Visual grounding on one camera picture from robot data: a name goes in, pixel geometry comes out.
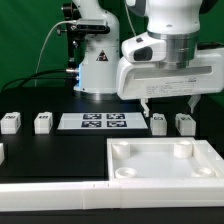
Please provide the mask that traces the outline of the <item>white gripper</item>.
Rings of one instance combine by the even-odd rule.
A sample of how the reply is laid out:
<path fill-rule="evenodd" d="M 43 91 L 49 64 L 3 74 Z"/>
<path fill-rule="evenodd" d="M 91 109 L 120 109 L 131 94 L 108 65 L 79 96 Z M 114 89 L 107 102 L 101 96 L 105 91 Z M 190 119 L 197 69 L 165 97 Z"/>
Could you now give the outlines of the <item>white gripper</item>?
<path fill-rule="evenodd" d="M 200 95 L 217 93 L 224 89 L 224 48 L 197 50 L 186 68 L 160 68 L 158 62 L 132 62 L 128 51 L 117 69 L 116 88 L 123 100 L 140 99 L 143 114 L 150 114 L 147 98 L 192 95 L 188 101 L 193 113 Z"/>

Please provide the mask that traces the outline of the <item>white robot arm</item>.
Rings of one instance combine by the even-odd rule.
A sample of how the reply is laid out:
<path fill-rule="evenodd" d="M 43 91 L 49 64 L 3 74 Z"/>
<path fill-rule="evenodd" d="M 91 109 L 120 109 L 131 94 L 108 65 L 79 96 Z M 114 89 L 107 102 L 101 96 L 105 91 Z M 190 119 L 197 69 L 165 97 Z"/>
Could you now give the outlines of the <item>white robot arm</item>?
<path fill-rule="evenodd" d="M 224 47 L 200 50 L 199 15 L 217 0 L 125 0 L 134 14 L 148 18 L 147 30 L 119 41 L 119 21 L 98 0 L 72 0 L 87 34 L 79 65 L 81 94 L 123 100 L 189 95 L 195 105 L 205 93 L 224 90 Z"/>

